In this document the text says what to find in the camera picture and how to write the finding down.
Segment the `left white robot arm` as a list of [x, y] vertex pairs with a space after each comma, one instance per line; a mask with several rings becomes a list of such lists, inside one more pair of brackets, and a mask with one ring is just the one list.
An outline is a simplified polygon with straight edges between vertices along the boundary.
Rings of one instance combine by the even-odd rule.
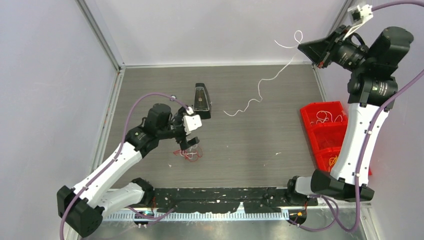
[[163, 103], [149, 109], [140, 125], [124, 131], [123, 142], [89, 176], [73, 187], [62, 186], [56, 193], [60, 226], [69, 225], [86, 238], [93, 234], [104, 218], [130, 205], [148, 207], [154, 199], [154, 188], [142, 178], [125, 187], [109, 189], [135, 164], [158, 147], [161, 140], [175, 139], [185, 151], [199, 143], [187, 137], [202, 126], [202, 118], [192, 107], [182, 106], [175, 114]]

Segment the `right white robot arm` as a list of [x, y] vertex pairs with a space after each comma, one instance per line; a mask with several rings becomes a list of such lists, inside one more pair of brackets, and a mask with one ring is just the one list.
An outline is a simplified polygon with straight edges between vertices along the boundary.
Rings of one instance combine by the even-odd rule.
[[285, 199], [291, 205], [308, 197], [328, 196], [346, 202], [370, 201], [369, 167], [380, 129], [399, 95], [393, 74], [409, 52], [414, 36], [389, 26], [367, 46], [350, 26], [341, 25], [325, 38], [300, 43], [298, 50], [319, 68], [336, 63], [350, 71], [347, 84], [348, 120], [337, 162], [330, 172], [317, 169], [311, 176], [294, 176]]

